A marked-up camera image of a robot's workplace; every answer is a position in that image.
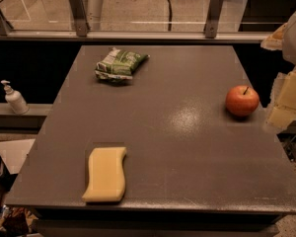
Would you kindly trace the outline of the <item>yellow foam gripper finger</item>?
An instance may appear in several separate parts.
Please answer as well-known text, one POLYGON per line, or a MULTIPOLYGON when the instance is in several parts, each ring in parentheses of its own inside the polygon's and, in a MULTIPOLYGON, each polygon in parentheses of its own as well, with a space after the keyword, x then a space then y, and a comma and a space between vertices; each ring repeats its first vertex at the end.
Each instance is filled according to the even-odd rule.
POLYGON ((263 129, 284 131, 296 119, 296 66, 288 74, 278 73, 274 79, 270 103, 266 107, 263 129))
POLYGON ((266 39, 264 39, 260 46, 267 50, 282 50, 283 36, 287 24, 283 24, 266 39))

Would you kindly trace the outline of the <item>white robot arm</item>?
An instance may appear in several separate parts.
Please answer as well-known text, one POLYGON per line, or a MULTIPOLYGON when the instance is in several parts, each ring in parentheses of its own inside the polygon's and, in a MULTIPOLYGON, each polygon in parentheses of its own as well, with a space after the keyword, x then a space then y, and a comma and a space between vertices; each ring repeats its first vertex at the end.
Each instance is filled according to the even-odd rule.
POLYGON ((288 74, 277 74, 266 108, 264 129, 280 133, 296 119, 296 11, 260 46, 267 50, 281 50, 283 59, 294 65, 288 74))

